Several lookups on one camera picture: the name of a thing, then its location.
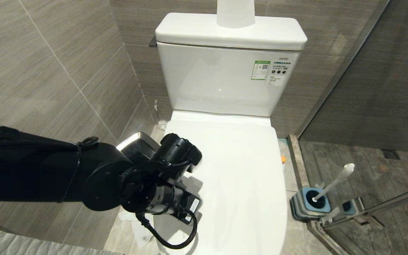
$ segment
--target shower enclosure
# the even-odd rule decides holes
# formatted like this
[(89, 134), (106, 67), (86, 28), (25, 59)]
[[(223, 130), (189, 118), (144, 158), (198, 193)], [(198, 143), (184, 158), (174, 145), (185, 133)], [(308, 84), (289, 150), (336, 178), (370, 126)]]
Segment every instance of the shower enclosure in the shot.
[[(341, 213), (319, 226), (342, 254), (408, 254), (408, 1), (379, 8), (298, 140), (312, 187), (356, 165), (328, 193)], [(342, 204), (358, 198), (353, 218)]]

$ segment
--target floor drain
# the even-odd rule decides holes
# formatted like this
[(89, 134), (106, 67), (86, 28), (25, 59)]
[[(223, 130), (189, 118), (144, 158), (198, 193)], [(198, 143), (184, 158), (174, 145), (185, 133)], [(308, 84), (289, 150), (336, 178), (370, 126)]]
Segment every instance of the floor drain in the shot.
[(401, 160), (401, 158), (398, 155), (398, 152), (396, 152), (395, 150), (381, 150), (382, 153), (384, 154), (384, 157), (387, 159), (398, 159)]

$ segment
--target white toilet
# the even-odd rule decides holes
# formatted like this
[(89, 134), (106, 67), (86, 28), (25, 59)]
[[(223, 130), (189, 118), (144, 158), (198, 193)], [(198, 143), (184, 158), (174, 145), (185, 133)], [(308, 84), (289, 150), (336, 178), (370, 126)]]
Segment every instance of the white toilet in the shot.
[[(163, 254), (279, 255), (288, 202), (270, 116), (307, 38), (295, 19), (256, 17), (239, 29), (216, 15), (169, 13), (155, 31), (174, 109), (165, 134), (175, 133), (203, 158), (183, 182), (201, 198), (198, 234)], [(154, 217), (171, 244), (191, 231), (172, 216)]]

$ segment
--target tiled wall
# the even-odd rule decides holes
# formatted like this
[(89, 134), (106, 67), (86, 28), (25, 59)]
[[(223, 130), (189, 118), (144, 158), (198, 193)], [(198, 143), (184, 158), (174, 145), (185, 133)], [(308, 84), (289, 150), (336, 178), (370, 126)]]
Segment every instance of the tiled wall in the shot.
[(302, 138), (408, 151), (408, 1), (390, 1)]
[[(107, 0), (0, 0), (0, 124), (114, 145), (150, 134), (152, 115)], [(0, 229), (101, 249), (117, 210), (0, 202)]]
[[(279, 137), (298, 131), (335, 75), (380, 0), (256, 0), (257, 16), (296, 18), (308, 43), (272, 115)], [(155, 28), (169, 12), (216, 13), (217, 0), (110, 0), (123, 42), (150, 109), (168, 120), (172, 109), (157, 49)]]

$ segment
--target toilet tank lid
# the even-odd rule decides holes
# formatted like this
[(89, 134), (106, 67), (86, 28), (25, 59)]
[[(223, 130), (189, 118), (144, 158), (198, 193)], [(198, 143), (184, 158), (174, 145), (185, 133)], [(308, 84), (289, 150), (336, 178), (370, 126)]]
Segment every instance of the toilet tank lid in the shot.
[(158, 42), (263, 50), (303, 50), (307, 37), (293, 18), (255, 17), (238, 29), (217, 25), (216, 14), (168, 13), (155, 30)]

